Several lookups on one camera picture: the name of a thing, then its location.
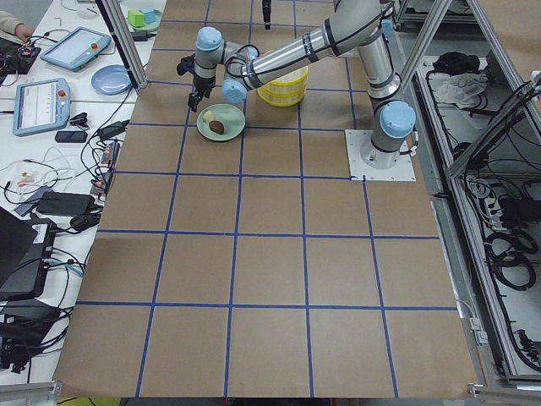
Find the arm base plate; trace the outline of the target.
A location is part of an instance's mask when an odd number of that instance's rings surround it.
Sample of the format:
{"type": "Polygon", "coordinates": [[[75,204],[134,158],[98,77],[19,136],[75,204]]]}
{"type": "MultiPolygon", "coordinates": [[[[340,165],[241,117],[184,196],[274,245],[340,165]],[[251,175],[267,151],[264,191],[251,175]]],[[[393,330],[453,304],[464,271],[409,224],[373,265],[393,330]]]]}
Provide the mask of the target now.
{"type": "Polygon", "coordinates": [[[372,130],[346,129],[350,179],[353,181],[415,182],[407,141],[392,153],[381,152],[371,143],[372,130]]]}

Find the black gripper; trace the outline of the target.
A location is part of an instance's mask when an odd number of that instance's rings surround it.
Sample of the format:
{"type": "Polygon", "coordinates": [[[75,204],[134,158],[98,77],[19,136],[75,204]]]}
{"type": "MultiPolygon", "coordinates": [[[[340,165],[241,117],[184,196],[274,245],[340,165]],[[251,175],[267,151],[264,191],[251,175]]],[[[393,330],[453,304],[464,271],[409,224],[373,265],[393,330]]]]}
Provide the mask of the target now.
{"type": "MultiPolygon", "coordinates": [[[[262,0],[261,8],[264,27],[269,30],[271,28],[271,0],[262,0]]],[[[202,99],[204,97],[209,99],[216,86],[216,63],[206,55],[194,53],[180,59],[177,73],[179,76],[187,73],[193,75],[194,91],[189,94],[188,106],[192,112],[196,112],[202,99]]]]}

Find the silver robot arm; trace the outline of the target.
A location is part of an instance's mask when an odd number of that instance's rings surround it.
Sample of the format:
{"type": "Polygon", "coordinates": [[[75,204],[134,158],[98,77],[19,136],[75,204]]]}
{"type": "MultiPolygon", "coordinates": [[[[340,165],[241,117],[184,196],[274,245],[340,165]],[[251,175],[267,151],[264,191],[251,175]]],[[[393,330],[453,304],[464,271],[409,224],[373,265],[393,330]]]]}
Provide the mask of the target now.
{"type": "Polygon", "coordinates": [[[316,63],[328,69],[337,66],[337,73],[343,75],[344,55],[356,51],[360,60],[355,65],[363,70],[362,82],[379,118],[380,109],[399,99],[402,91],[383,30],[384,15],[391,6],[390,1],[297,1],[294,22],[307,32],[266,54],[259,54],[254,45],[226,40],[216,28],[201,28],[194,54],[177,66],[178,75],[193,77],[189,108],[195,111],[203,98],[210,97],[218,67],[224,68],[222,95],[237,104],[245,101],[249,91],[259,91],[285,74],[316,63]]]}

